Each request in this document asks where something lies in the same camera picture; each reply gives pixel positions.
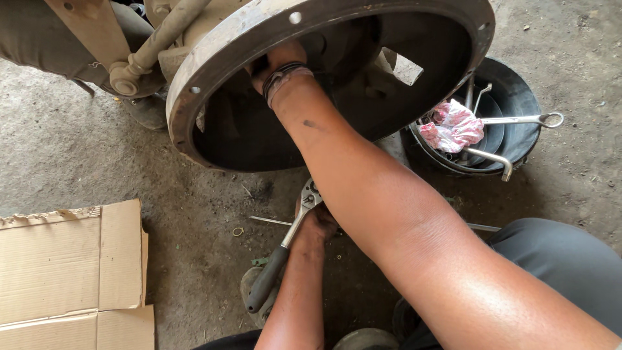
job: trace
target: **pink rag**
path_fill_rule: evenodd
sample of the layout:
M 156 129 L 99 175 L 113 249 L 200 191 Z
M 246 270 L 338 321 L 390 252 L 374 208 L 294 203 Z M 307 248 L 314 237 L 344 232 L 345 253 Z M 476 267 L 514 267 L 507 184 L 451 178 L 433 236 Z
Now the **pink rag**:
M 435 149 L 458 153 L 484 138 L 484 123 L 456 100 L 434 107 L 433 118 L 439 125 L 420 125 L 419 133 Z

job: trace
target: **ratchet handle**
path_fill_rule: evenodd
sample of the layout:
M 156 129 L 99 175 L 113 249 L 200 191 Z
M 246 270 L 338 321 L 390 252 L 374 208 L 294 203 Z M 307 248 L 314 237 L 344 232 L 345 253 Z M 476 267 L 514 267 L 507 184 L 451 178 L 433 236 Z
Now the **ratchet handle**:
M 270 254 L 266 267 L 264 267 L 264 270 L 259 274 L 255 283 L 253 283 L 251 294 L 246 300 L 246 311 L 249 313 L 257 313 L 259 309 L 264 306 L 288 257 L 289 249 L 281 245 Z

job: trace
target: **dirty floor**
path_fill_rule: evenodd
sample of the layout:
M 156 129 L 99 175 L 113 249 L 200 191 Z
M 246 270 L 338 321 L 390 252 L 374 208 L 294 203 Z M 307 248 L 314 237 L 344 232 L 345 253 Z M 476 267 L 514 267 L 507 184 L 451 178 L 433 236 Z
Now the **dirty floor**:
M 622 4 L 495 0 L 493 6 L 490 54 L 527 80 L 543 111 L 560 111 L 567 122 L 542 132 L 509 184 L 417 172 L 453 198 L 469 222 L 554 219 L 622 253 Z M 0 96 L 0 216 L 139 197 L 151 234 L 148 300 L 159 349 L 190 349 L 254 328 L 239 279 L 286 228 L 248 216 L 292 220 L 306 169 L 207 171 L 181 157 L 167 133 L 141 128 L 110 95 L 97 91 L 91 99 L 62 77 L 6 61 Z M 242 236 L 231 234 L 236 227 L 244 228 Z M 347 236 L 328 246 L 324 280 L 328 344 L 358 328 L 390 330 L 399 295 Z

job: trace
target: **rusty brake drum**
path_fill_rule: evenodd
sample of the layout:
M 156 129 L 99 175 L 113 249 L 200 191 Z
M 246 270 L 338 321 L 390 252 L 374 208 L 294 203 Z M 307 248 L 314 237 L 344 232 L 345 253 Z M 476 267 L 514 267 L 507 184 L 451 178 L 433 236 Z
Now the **rusty brake drum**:
M 376 141 L 450 96 L 483 60 L 493 34 L 485 0 L 253 0 L 205 35 L 177 71 L 167 100 L 170 137 L 211 169 L 303 166 L 245 65 L 298 38 L 343 116 Z M 405 83 L 379 68 L 380 52 L 392 66 L 406 59 L 423 72 Z

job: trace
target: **cardboard box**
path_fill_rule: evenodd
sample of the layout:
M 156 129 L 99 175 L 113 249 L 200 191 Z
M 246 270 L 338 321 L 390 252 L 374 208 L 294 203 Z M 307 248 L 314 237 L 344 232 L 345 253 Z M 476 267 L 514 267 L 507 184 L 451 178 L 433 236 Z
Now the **cardboard box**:
M 140 200 L 0 218 L 2 349 L 153 350 Z

